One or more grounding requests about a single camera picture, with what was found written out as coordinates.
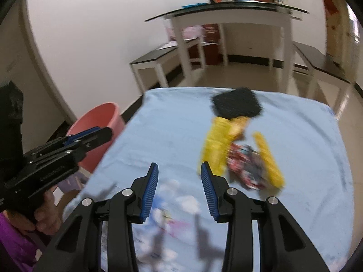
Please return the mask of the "person's left hand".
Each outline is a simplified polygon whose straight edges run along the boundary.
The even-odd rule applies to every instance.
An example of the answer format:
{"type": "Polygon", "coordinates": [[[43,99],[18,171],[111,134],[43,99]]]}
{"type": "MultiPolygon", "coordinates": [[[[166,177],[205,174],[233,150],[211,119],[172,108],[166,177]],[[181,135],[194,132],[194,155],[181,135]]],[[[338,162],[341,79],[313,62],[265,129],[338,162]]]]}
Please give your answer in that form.
{"type": "Polygon", "coordinates": [[[40,231],[45,235],[54,235],[60,228],[61,218],[55,205],[54,189],[44,193],[44,203],[34,212],[36,223],[32,223],[21,214],[4,211],[5,218],[10,224],[25,234],[27,231],[40,231]]]}

